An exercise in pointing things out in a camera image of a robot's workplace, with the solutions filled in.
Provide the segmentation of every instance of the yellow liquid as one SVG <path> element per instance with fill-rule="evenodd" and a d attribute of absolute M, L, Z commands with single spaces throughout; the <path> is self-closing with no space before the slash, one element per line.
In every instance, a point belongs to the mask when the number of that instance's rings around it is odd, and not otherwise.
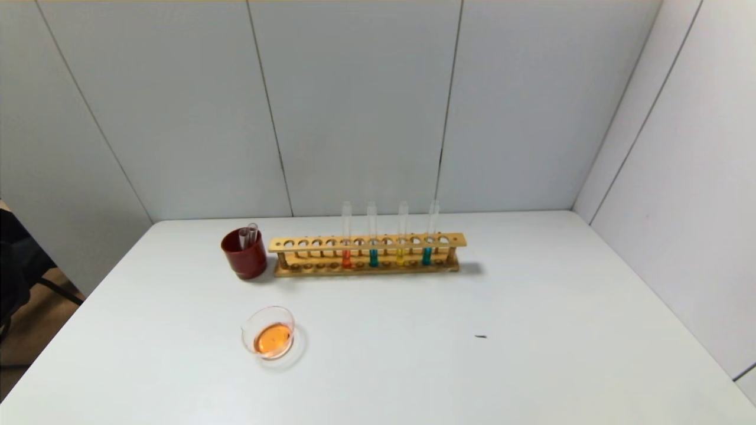
<path fill-rule="evenodd" d="M 253 349 L 261 354 L 268 354 L 289 343 L 291 331 L 285 324 L 274 323 L 263 329 L 253 342 Z"/>

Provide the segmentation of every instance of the white wall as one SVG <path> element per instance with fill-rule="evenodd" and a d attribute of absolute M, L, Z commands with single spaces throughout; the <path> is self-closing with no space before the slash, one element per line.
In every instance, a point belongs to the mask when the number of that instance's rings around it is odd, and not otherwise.
<path fill-rule="evenodd" d="M 704 1 L 593 228 L 736 376 L 756 361 L 756 2 Z"/>
<path fill-rule="evenodd" d="M 249 5 L 294 215 L 427 211 L 460 0 Z"/>
<path fill-rule="evenodd" d="M 442 209 L 571 208 L 658 6 L 465 1 Z"/>
<path fill-rule="evenodd" d="M 569 207 L 658 7 L 39 2 L 64 62 L 5 3 L 2 193 L 85 292 L 150 218 Z"/>
<path fill-rule="evenodd" d="M 662 89 L 662 84 L 680 50 L 685 35 L 702 0 L 667 0 L 662 2 L 643 54 L 627 84 L 609 131 L 583 184 L 574 211 L 593 221 L 609 186 L 614 181 L 633 145 L 643 122 Z"/>
<path fill-rule="evenodd" d="M 153 220 L 289 216 L 244 2 L 40 2 Z"/>
<path fill-rule="evenodd" d="M 34 2 L 0 2 L 2 196 L 84 294 L 150 227 Z"/>

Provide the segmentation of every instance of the white table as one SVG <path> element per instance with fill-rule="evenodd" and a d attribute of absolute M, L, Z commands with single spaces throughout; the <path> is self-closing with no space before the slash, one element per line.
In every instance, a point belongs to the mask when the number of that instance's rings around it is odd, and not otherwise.
<path fill-rule="evenodd" d="M 154 225 L 0 405 L 0 423 L 756 423 L 571 212 L 443 215 L 440 229 L 469 243 L 457 274 L 274 279 L 271 258 L 252 283 L 219 248 L 248 221 Z M 256 221 L 266 241 L 340 229 L 337 217 Z M 395 217 L 379 221 L 394 230 Z M 422 216 L 411 221 L 422 231 Z M 261 367 L 240 343 L 240 324 L 270 305 L 307 336 L 288 369 Z"/>

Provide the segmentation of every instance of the test tube with teal liquid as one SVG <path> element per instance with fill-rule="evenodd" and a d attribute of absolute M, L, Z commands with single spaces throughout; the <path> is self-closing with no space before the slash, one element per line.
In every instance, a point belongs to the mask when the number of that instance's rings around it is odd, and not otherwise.
<path fill-rule="evenodd" d="M 370 228 L 370 267 L 378 267 L 378 250 L 373 246 L 378 244 L 378 209 L 376 203 L 367 203 L 367 225 Z"/>
<path fill-rule="evenodd" d="M 428 232 L 426 233 L 426 242 L 433 242 L 435 234 L 435 228 L 438 225 L 438 200 L 434 199 L 430 203 L 430 209 L 428 210 Z M 433 248 L 423 248 L 423 265 L 431 265 L 430 256 L 433 253 Z"/>

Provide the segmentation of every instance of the floor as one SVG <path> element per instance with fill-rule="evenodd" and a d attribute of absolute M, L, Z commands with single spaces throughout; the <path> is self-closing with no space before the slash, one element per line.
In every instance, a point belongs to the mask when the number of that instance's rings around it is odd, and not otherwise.
<path fill-rule="evenodd" d="M 9 209 L 1 200 L 0 208 Z M 84 296 L 59 268 L 49 270 L 45 278 L 84 299 Z M 47 287 L 34 285 L 29 302 L 11 318 L 8 336 L 0 346 L 0 365 L 30 365 L 77 308 L 76 304 Z M 0 402 L 13 389 L 24 372 L 26 368 L 0 370 Z"/>

